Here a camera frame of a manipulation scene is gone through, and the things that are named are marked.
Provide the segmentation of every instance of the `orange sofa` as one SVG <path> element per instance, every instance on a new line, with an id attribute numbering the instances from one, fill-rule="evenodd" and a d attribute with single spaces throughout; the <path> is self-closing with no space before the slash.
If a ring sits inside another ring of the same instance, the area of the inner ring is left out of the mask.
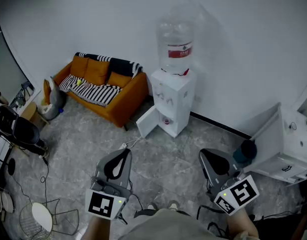
<path id="1" fill-rule="evenodd" d="M 130 70 L 127 67 L 133 66 L 133 72 L 136 69 L 138 73 L 134 73 L 133 78 L 122 75 L 124 74 L 124 65 L 126 72 Z M 114 123 L 119 128 L 125 126 L 125 129 L 127 129 L 126 123 L 129 121 L 129 118 L 149 94 L 147 77 L 142 72 L 142 67 L 137 63 L 127 60 L 77 52 L 72 62 L 65 66 L 53 80 L 59 86 L 69 74 L 84 78 L 94 85 L 109 84 L 122 88 L 107 107 L 89 103 L 72 91 L 67 92 L 67 95 L 74 98 L 77 102 Z"/>

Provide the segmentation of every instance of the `white cabinet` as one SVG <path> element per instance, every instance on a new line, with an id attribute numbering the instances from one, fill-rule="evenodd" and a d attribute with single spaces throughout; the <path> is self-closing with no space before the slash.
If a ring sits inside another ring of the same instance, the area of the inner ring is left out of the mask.
<path id="1" fill-rule="evenodd" d="M 196 74 L 174 75 L 156 70 L 150 78 L 154 106 L 141 118 L 137 126 L 142 137 L 157 125 L 172 137 L 176 137 L 188 124 L 195 96 Z"/>
<path id="2" fill-rule="evenodd" d="M 307 118 L 297 111 L 279 106 L 273 117 L 252 137 L 257 156 L 243 170 L 291 184 L 307 180 L 306 121 Z"/>

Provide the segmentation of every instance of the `white sink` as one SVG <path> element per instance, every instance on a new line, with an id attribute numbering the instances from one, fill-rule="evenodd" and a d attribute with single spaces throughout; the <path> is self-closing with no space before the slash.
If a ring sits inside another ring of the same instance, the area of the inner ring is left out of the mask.
<path id="1" fill-rule="evenodd" d="M 307 162 L 306 116 L 283 106 L 279 106 L 278 113 L 282 125 L 282 152 Z"/>

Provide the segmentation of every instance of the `gray marble floor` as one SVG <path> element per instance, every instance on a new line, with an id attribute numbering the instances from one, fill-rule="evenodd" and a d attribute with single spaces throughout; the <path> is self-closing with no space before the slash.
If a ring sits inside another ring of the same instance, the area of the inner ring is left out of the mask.
<path id="1" fill-rule="evenodd" d="M 136 121 L 152 104 L 145 103 L 132 118 Z M 135 140 L 139 132 L 131 121 L 129 130 L 117 128 L 112 123 L 97 116 L 73 99 L 68 98 L 64 112 L 46 125 L 41 138 L 49 145 L 49 174 L 46 181 L 47 199 L 60 198 L 57 212 L 73 209 L 79 211 L 78 232 L 66 236 L 53 232 L 51 239 L 80 239 L 86 230 L 90 216 L 84 212 L 85 191 L 90 187 L 90 176 L 100 158 L 118 149 L 122 143 Z M 198 161 L 201 148 L 215 148 L 232 153 L 243 141 L 239 136 L 221 128 L 190 117 L 188 126 L 177 138 L 172 138 L 156 127 L 147 137 L 132 148 L 132 171 L 134 193 L 143 206 L 154 201 L 160 208 L 166 207 L 170 200 L 180 203 L 180 208 L 196 216 L 200 204 L 214 206 L 204 194 L 205 178 Z M 22 185 L 25 194 L 32 201 L 44 202 L 45 185 L 40 182 L 47 173 L 44 162 L 34 154 L 26 157 L 13 150 L 10 157 L 16 160 L 14 178 Z M 286 187 L 286 184 L 252 174 L 260 196 L 247 206 L 249 213 L 256 218 L 280 213 L 286 210 L 296 211 L 301 200 L 298 186 Z M 21 209 L 29 202 L 23 196 L 20 187 L 6 174 L 7 188 L 14 200 L 16 211 L 8 214 L 5 228 L 12 239 L 25 239 L 19 225 Z M 140 205 L 134 196 L 123 210 L 124 218 L 129 221 Z M 207 226 L 216 222 L 226 227 L 223 214 L 201 210 L 199 219 Z M 63 215 L 56 230 L 73 232 L 77 225 L 75 214 Z M 125 226 L 118 220 L 111 223 L 111 239 L 118 239 Z"/>

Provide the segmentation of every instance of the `shoe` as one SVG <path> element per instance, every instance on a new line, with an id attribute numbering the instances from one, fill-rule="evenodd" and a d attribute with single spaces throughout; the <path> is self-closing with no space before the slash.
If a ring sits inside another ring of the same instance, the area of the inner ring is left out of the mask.
<path id="1" fill-rule="evenodd" d="M 155 211 L 158 211 L 158 206 L 154 203 L 154 202 L 151 202 L 150 204 L 148 204 L 148 207 L 147 207 L 148 210 L 155 210 Z"/>
<path id="2" fill-rule="evenodd" d="M 168 203 L 168 206 L 167 208 L 171 211 L 178 211 L 178 208 L 179 208 L 179 203 L 175 200 L 172 200 Z"/>

